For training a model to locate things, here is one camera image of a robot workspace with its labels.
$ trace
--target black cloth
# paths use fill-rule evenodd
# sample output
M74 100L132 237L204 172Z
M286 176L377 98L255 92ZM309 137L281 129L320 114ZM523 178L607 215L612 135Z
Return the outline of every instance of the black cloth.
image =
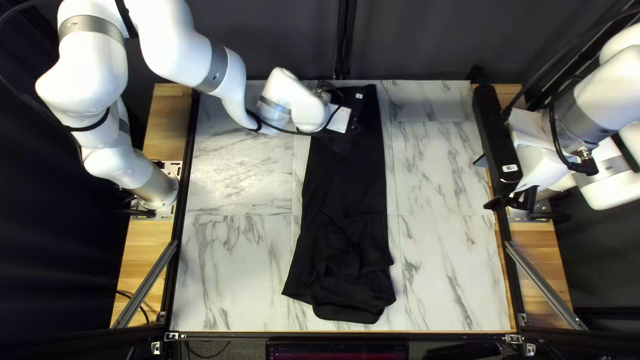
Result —
M352 109L350 147L311 139L301 231L282 294L325 320L375 323L396 301L380 111L374 85L338 90L334 98Z

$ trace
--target white marble surface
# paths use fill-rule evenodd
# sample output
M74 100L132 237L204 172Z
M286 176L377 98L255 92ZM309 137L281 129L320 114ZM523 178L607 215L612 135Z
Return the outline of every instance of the white marble surface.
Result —
M391 121L474 121L468 81L390 80Z
M289 215L188 213L172 327L180 331L286 331L282 286L291 252Z
M315 81L306 81L307 86ZM280 294L300 231L310 139L241 129L203 96L171 328L508 330L486 175L464 81L376 83L396 302L373 325L318 319ZM249 106L263 82L249 82Z
M247 104L255 104L263 81L249 81ZM189 211L220 215L291 213L292 135L247 131L218 98L200 100L189 180Z
M401 216L399 228L408 330L509 329L491 216Z
M474 122L393 122L399 215L491 215L486 171Z

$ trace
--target black metal pole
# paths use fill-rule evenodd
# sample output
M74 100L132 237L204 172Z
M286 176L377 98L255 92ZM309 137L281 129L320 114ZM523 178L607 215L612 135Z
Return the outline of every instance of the black metal pole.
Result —
M351 48L356 21L356 0L339 0L333 78L347 79L351 72Z
M640 6L640 0L636 0L629 5L629 7L632 6ZM555 78L550 79L549 76L542 77L538 81L538 84L532 86L530 90L524 93L525 98L530 99L530 101L527 102L527 108L535 110L542 107L551 94L563 85L568 76L581 72L581 68L600 52L604 44L615 34L635 23L637 16L638 14L627 15L622 19L612 22L611 25L607 26L601 33L596 34L593 40L590 40L590 44L589 41L587 41L586 44L589 45L583 48L577 55L573 55L571 59L566 59L568 62L566 67L564 66L566 62L560 61L559 64L554 67L555 71L559 72L555 73L558 74Z

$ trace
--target white label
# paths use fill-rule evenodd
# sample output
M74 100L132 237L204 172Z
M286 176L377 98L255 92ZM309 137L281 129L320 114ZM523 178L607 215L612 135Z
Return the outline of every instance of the white label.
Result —
M513 164L513 165L504 165L502 167L502 171L504 171L504 172L516 171L516 170L518 170L518 165L515 165L515 164Z

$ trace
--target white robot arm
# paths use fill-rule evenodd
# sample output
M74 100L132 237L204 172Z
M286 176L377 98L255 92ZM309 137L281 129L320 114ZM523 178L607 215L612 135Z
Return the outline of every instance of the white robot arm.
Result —
M195 31L184 0L126 0L125 4L152 71L219 97L238 124L260 129L245 110L244 62ZM64 0L58 9L58 30L60 58L38 79L36 92L64 125L75 129L72 134L89 173L128 189L149 209L169 206L177 194L176 180L131 147L120 99L127 84L124 38L129 35L114 0ZM293 74L276 68L256 110L276 127L292 120L300 131L313 133L330 121L329 111L335 109ZM343 110L332 122L333 129L344 132L348 117L349 111ZM279 133L266 126L260 132Z
M599 60L599 68L554 105L562 151L581 161L592 159L599 173L573 172L559 160L549 111L514 110L509 127L524 173L517 191L538 185L543 194L551 194L578 185L594 209L640 199L640 175L631 171L609 138L620 131L629 143L640 135L637 126L630 126L640 120L640 24L612 37Z

